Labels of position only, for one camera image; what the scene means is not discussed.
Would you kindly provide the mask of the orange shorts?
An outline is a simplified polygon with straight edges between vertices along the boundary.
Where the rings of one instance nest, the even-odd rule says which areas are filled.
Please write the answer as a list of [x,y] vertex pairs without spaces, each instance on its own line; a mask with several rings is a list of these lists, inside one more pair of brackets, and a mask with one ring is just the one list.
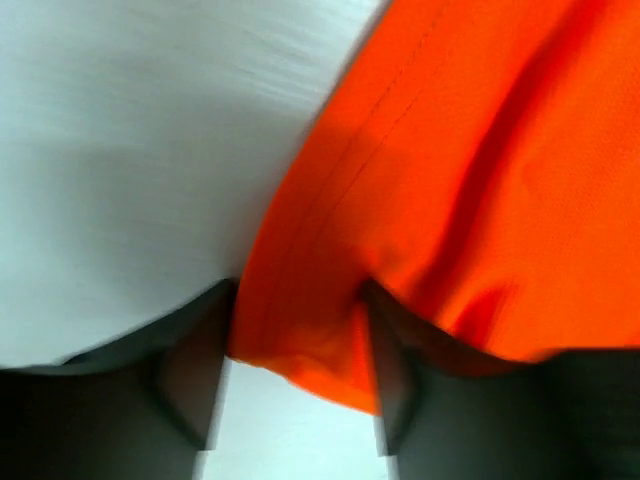
[[230,355],[368,413],[374,278],[496,356],[639,343],[639,5],[394,1],[281,183]]

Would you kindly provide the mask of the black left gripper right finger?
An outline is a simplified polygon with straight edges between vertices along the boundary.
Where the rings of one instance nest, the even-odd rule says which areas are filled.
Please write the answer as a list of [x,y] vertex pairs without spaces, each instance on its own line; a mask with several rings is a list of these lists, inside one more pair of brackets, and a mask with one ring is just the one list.
[[420,319],[375,281],[360,295],[398,478],[638,477],[637,350],[507,361]]

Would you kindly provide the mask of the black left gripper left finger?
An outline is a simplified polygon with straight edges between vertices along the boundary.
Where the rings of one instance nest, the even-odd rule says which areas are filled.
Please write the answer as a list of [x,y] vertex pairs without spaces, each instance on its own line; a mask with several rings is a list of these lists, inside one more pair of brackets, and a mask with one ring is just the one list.
[[3,369],[2,477],[192,478],[210,447],[236,292],[225,279],[61,364]]

